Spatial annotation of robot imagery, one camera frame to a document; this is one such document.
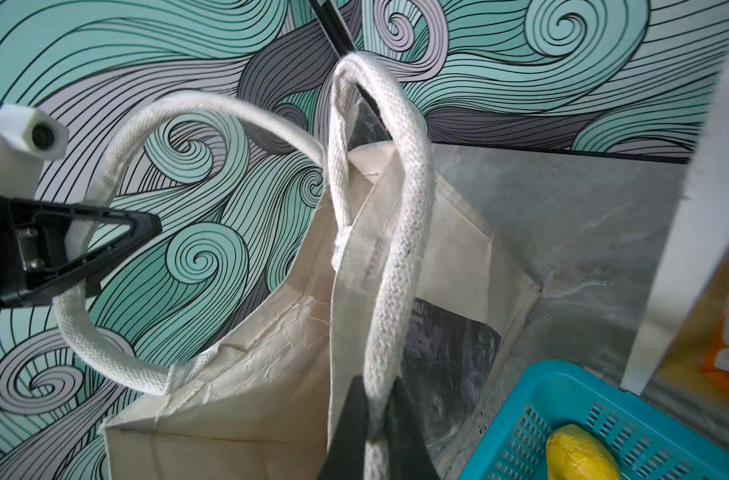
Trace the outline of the teal plastic basket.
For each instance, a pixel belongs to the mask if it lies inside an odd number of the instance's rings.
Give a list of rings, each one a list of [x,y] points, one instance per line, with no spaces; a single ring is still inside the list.
[[[729,454],[566,361],[530,367],[463,470],[464,479],[544,479],[546,446],[576,424],[613,454],[625,479],[729,479]]]

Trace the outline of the white wooden shelf rack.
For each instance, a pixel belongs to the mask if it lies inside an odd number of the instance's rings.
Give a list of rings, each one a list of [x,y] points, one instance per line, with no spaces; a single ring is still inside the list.
[[[645,314],[622,376],[641,395],[658,385],[729,417],[729,396],[703,362],[716,343],[728,297],[729,57],[694,159],[687,168]]]

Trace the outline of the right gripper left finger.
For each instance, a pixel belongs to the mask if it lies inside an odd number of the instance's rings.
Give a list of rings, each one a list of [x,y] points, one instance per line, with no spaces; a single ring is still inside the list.
[[[318,480],[363,480],[368,434],[369,404],[364,379],[354,376]]]

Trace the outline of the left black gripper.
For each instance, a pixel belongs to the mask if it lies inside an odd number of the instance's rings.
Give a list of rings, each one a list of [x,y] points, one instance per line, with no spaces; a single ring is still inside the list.
[[[0,308],[95,286],[160,232],[150,213],[0,197]]]

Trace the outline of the beige canvas tote bag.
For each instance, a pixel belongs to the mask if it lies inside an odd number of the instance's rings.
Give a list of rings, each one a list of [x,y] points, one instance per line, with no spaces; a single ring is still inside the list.
[[[78,284],[52,306],[66,344],[140,392],[104,428],[116,479],[316,479],[354,376],[369,404],[364,479],[389,478],[385,415],[414,318],[442,313],[503,336],[537,298],[528,275],[435,169],[425,122],[373,56],[344,56],[330,82],[328,140],[250,103],[185,91],[132,116],[86,199],[106,206],[138,148],[189,113],[232,115],[324,170],[326,191],[286,283],[184,364],[142,361],[108,341]]]

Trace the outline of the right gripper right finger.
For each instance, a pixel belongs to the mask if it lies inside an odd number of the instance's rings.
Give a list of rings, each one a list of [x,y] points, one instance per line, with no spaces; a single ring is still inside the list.
[[[385,415],[389,452],[389,478],[392,480],[438,480],[438,472],[430,458],[420,423],[402,378],[397,377]]]

